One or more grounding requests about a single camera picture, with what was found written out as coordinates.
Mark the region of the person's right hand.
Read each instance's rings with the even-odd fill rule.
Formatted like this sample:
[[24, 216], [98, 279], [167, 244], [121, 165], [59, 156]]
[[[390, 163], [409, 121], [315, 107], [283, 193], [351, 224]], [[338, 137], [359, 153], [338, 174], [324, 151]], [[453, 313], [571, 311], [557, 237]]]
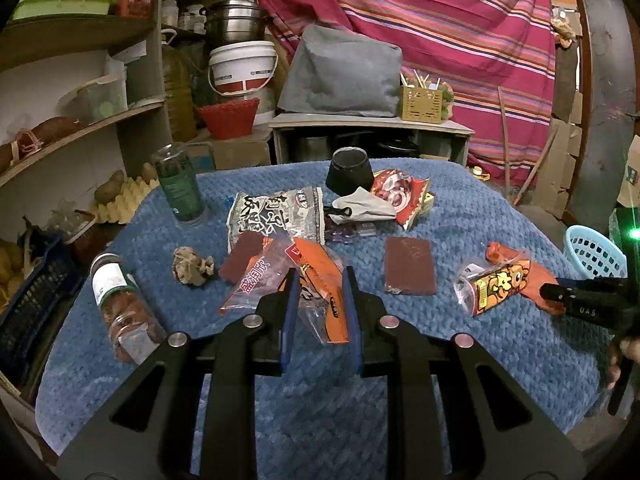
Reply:
[[623, 358], [640, 363], [640, 339], [614, 338], [608, 349], [608, 388], [613, 389], [622, 374]]

